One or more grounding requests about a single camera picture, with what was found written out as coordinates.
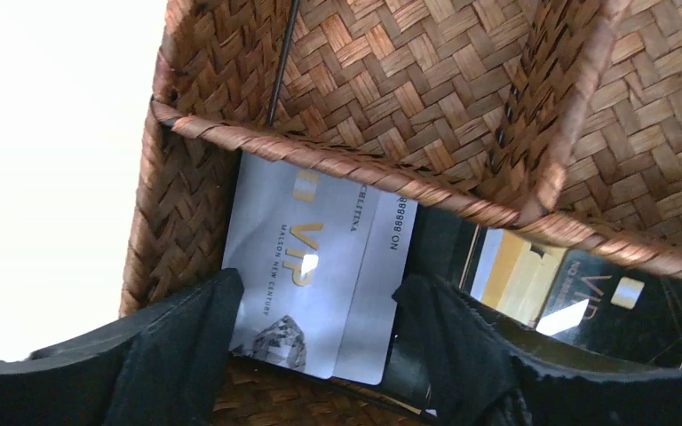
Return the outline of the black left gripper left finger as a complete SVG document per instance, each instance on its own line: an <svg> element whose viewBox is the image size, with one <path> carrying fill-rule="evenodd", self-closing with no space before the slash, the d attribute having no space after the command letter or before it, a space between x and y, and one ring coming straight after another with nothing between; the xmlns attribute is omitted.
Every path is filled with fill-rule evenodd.
<svg viewBox="0 0 682 426"><path fill-rule="evenodd" d="M161 302L0 360L0 425L208 425L243 285L225 269Z"/></svg>

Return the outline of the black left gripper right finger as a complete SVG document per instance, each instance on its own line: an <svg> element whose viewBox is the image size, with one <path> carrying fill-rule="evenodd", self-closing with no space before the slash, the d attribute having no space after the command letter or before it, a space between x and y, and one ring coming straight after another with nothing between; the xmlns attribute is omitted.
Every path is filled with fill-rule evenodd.
<svg viewBox="0 0 682 426"><path fill-rule="evenodd" d="M414 320L440 425L682 425L682 369L562 343L422 275L393 299Z"/></svg>

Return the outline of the silver VIP credit card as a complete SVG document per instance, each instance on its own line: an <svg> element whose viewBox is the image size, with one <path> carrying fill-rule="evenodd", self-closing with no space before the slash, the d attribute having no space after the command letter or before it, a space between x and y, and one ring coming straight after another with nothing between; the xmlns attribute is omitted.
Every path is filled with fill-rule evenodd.
<svg viewBox="0 0 682 426"><path fill-rule="evenodd" d="M241 158L223 265L244 293L231 351L307 375L332 375L381 193Z"/></svg>

